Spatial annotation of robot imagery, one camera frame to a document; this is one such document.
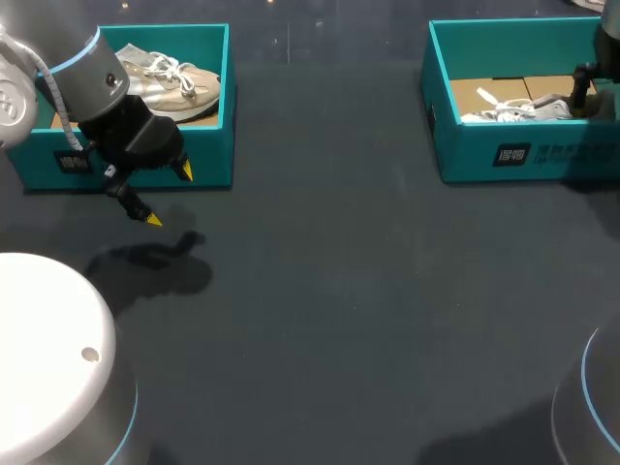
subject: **beige sneaker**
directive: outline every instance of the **beige sneaker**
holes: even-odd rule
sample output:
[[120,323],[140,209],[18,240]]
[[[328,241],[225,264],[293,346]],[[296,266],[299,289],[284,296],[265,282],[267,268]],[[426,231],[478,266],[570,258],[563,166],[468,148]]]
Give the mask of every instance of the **beige sneaker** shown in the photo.
[[141,96],[153,114],[186,121],[212,109],[220,100],[220,77],[215,73],[131,44],[116,56],[129,75],[128,94]]

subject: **cardboard box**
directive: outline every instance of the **cardboard box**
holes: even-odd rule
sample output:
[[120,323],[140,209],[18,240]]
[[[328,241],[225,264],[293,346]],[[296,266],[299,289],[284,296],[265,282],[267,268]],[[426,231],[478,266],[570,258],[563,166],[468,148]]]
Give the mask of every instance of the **cardboard box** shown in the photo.
[[[532,100],[538,100],[540,97],[549,94],[570,96],[573,93],[573,76],[532,76],[524,77],[523,80]],[[588,95],[596,93],[593,82],[588,89]]]
[[[228,187],[233,181],[236,109],[236,76],[228,24],[167,24],[105,26],[101,33],[114,50],[128,43],[144,50],[158,50],[221,77],[218,113],[179,126],[192,163],[194,182],[185,182],[172,170],[140,170],[132,174],[134,187],[197,189]],[[69,149],[62,129],[51,128],[55,111],[39,96],[35,129],[23,144],[9,151],[9,158],[28,190],[101,190],[108,167],[93,151],[88,170],[67,173],[61,160]],[[76,136],[87,144],[81,131]]]
[[[566,81],[576,65],[596,61],[599,24],[597,17],[430,22],[420,87],[446,182],[620,179],[616,121],[463,123],[453,85],[481,78]],[[550,83],[529,81],[534,94]]]

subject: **white cylinder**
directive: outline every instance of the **white cylinder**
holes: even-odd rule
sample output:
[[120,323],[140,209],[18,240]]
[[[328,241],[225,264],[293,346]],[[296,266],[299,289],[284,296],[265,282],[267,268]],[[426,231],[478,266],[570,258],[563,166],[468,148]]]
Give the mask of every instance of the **white cylinder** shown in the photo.
[[0,254],[0,379],[0,465],[146,463],[114,320],[71,268]]

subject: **black label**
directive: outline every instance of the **black label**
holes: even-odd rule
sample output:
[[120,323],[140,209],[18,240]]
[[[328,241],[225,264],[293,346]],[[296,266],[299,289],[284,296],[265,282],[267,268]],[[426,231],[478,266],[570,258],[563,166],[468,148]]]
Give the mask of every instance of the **black label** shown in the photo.
[[68,174],[86,174],[93,172],[88,156],[84,156],[75,150],[56,150],[54,152],[56,162],[62,172]]
[[435,138],[435,108],[433,107],[433,103],[428,106],[428,110],[426,111],[426,121],[428,121],[428,129],[430,129],[430,135]]
[[497,147],[494,167],[520,167],[530,153],[531,143],[502,143]]

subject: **gray cylinder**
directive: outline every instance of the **gray cylinder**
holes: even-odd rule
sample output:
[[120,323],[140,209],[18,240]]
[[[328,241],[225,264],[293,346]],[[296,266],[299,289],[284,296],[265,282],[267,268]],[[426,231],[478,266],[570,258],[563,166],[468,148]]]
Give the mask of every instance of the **gray cylinder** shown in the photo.
[[606,0],[601,25],[609,37],[620,41],[620,1]]
[[127,93],[127,73],[81,1],[2,0],[0,23],[53,71],[75,121],[106,113]]
[[566,465],[620,464],[620,321],[592,334],[559,384],[551,426]]

